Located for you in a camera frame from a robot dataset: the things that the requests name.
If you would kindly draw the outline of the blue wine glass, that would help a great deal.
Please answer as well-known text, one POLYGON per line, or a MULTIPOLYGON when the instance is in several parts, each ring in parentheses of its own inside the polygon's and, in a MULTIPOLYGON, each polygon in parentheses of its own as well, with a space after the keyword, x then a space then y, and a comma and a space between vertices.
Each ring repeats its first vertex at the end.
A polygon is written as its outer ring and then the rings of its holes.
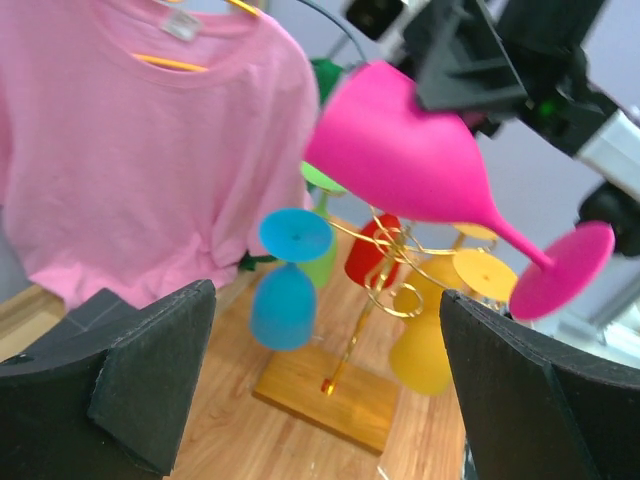
POLYGON ((264 347, 293 351, 311 340, 317 310, 315 287, 299 265, 327 253, 331 228, 312 211, 285 208, 264 218, 259 239, 282 264, 259 281, 249 328, 264 347))

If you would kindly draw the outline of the red wine glass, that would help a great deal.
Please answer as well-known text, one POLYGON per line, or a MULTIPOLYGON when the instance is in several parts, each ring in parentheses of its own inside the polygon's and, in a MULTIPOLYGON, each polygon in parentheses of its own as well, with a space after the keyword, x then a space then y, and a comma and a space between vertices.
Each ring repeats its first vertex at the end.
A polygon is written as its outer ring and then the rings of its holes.
MULTIPOLYGON (((400 228, 399 219, 391 214, 385 213, 377 217, 381 224, 387 228, 400 228)), ((373 238, 374 233, 378 230, 378 225, 374 219, 370 220, 361 230, 360 234, 373 238)), ((378 266, 383 259, 382 252, 372 243, 362 239, 356 239, 350 250, 344 265, 346 275, 356 284, 364 287, 366 275, 378 266)), ((389 288, 395 281, 399 270, 399 264, 395 263, 386 279, 383 289, 389 288)), ((378 274, 371 278, 371 286, 374 286, 378 280, 378 274)))

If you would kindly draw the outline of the wooden rack base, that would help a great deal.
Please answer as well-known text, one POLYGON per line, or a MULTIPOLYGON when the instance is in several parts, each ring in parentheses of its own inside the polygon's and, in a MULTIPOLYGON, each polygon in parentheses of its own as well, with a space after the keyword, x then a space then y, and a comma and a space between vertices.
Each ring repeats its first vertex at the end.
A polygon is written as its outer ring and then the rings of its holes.
POLYGON ((331 393, 329 376, 338 357, 317 346, 275 352, 253 396, 373 455, 386 446, 399 387, 348 364, 331 393))

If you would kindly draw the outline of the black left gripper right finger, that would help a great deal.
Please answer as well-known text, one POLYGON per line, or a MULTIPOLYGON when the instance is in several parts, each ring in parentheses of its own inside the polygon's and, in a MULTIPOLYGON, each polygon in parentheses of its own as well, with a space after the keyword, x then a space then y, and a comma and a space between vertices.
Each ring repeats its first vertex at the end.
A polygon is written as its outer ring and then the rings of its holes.
POLYGON ((454 290, 440 319, 466 429, 464 478, 638 478, 638 369, 454 290))

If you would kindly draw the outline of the magenta wine glass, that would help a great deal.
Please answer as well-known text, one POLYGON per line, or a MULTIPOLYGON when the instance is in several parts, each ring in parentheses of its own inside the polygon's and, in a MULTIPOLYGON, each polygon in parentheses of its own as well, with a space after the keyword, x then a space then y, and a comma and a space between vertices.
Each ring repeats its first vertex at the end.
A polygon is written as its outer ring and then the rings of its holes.
POLYGON ((578 296, 612 256, 612 228, 577 226, 540 250, 497 209, 485 164, 465 123, 420 110, 413 82, 384 61, 360 68, 325 105, 304 159, 369 205, 408 220, 483 226, 531 263, 509 311, 547 316, 578 296))

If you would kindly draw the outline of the yellow wine glass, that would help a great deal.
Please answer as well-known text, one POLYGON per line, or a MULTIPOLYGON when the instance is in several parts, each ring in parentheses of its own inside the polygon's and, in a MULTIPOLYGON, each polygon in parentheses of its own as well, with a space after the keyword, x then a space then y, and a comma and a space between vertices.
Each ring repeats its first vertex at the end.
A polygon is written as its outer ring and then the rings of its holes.
POLYGON ((426 396, 441 394, 451 382, 440 328, 440 301, 447 289, 460 290, 478 300, 505 303, 518 280, 509 266, 489 253, 461 249, 453 255, 423 261, 420 272, 404 279, 393 300, 401 313, 421 312, 404 320, 405 329, 389 352, 389 365, 407 388, 426 396))
POLYGON ((425 278, 430 278, 433 282, 443 285, 448 282, 448 276, 457 277, 453 269, 452 257, 455 252, 465 247, 465 243, 469 239, 479 241, 480 245, 476 246, 476 249, 483 252, 492 252, 498 243, 498 236, 480 225, 453 223, 451 227, 456 230, 457 236, 451 246, 446 248, 450 252, 442 254, 442 249, 439 249, 438 254, 431 254, 419 267, 425 278))

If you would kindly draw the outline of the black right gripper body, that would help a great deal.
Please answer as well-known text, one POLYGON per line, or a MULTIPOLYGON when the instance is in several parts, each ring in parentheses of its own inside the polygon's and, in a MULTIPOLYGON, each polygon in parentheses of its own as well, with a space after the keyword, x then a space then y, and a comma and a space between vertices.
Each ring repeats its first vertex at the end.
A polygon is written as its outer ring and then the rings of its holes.
POLYGON ((566 155, 575 155, 619 105, 589 79, 583 43, 603 1, 487 1, 496 33, 527 98, 506 114, 490 114, 479 132, 494 136, 518 120, 566 155))

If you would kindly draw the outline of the yellow wine glass front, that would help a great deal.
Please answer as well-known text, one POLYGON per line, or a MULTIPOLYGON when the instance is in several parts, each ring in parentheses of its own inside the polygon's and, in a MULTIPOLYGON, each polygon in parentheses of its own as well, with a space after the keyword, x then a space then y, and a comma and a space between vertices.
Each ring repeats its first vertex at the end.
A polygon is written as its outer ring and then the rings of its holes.
POLYGON ((405 329, 389 352, 389 365, 407 388, 426 396, 441 394, 451 382, 440 328, 440 301, 447 289, 460 290, 478 300, 505 303, 518 280, 509 266, 489 253, 461 249, 453 255, 423 261, 420 272, 404 279, 393 300, 401 313, 421 312, 404 320, 405 329))

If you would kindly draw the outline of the grey clothes hanger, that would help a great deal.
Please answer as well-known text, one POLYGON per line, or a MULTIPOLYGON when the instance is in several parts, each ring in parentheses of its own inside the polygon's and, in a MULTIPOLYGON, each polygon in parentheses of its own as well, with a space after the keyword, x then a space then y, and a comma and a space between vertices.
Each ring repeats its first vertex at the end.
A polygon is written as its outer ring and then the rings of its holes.
POLYGON ((336 15, 329 12, 326 8, 321 5, 315 3, 312 0, 297 0, 298 3, 310 8, 314 12, 320 14, 325 19, 329 20, 333 25, 335 25, 339 31, 341 32, 341 36, 336 40, 334 45, 329 49, 326 54, 326 58, 329 60, 335 59, 339 53, 344 49, 344 47, 350 43, 356 50, 357 57, 360 63, 366 63, 368 61, 367 55, 361 46, 359 40, 354 36, 351 30, 343 24, 341 20, 338 19, 336 15))

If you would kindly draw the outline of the pink t-shirt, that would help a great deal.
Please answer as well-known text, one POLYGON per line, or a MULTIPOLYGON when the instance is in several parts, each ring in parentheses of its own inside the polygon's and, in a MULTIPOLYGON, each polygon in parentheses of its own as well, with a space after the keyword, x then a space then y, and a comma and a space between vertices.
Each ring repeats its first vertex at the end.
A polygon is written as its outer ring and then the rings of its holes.
POLYGON ((143 307, 262 256, 304 206, 312 67, 272 17, 153 1, 1 5, 1 207, 27 277, 143 307))

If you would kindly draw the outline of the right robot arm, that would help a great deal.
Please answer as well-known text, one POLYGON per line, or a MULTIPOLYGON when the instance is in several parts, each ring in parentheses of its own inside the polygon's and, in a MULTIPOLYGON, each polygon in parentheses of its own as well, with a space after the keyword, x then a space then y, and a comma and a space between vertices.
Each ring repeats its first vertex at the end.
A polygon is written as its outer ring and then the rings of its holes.
POLYGON ((600 1, 430 1, 403 31, 416 100, 493 136, 517 119, 604 181, 579 208, 602 220, 616 253, 639 254, 639 122, 588 77, 582 47, 600 1))

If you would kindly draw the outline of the folded dark grey cloth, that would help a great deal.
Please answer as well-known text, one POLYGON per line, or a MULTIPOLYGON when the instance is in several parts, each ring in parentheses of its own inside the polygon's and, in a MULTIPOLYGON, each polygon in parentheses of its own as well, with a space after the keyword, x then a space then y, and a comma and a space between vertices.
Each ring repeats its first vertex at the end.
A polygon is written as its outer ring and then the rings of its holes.
POLYGON ((63 324, 73 332, 86 332, 136 313, 137 309, 117 294, 102 289, 79 307, 69 311, 63 319, 63 324))

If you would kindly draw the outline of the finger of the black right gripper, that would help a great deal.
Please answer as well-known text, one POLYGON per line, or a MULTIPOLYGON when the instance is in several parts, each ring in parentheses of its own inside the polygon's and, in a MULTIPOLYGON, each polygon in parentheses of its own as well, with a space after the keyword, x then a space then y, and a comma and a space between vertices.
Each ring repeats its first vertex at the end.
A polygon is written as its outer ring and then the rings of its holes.
POLYGON ((526 98, 483 1, 431 1, 415 21, 416 94, 424 109, 506 112, 526 98))

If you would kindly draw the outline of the yellow wine glass rear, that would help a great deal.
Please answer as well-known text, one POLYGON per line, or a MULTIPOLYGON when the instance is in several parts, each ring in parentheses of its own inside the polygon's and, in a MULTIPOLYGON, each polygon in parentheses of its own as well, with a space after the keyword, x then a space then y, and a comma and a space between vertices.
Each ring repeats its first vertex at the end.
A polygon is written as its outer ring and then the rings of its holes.
POLYGON ((451 227, 456 230, 457 236, 451 246, 446 248, 450 252, 442 254, 442 249, 439 249, 438 254, 431 254, 419 267, 425 278, 430 278, 433 282, 443 285, 448 282, 448 276, 457 277, 453 269, 452 257, 455 252, 465 247, 465 243, 469 239, 479 241, 480 245, 476 246, 476 249, 483 252, 492 252, 498 243, 498 236, 480 225, 453 223, 451 227))

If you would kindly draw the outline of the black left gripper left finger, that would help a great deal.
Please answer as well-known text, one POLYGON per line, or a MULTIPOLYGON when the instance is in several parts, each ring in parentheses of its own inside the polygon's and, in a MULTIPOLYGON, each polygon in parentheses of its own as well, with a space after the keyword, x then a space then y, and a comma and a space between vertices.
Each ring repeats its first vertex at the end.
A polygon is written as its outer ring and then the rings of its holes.
POLYGON ((161 479, 172 472, 216 307, 198 280, 137 313, 5 360, 5 479, 161 479))

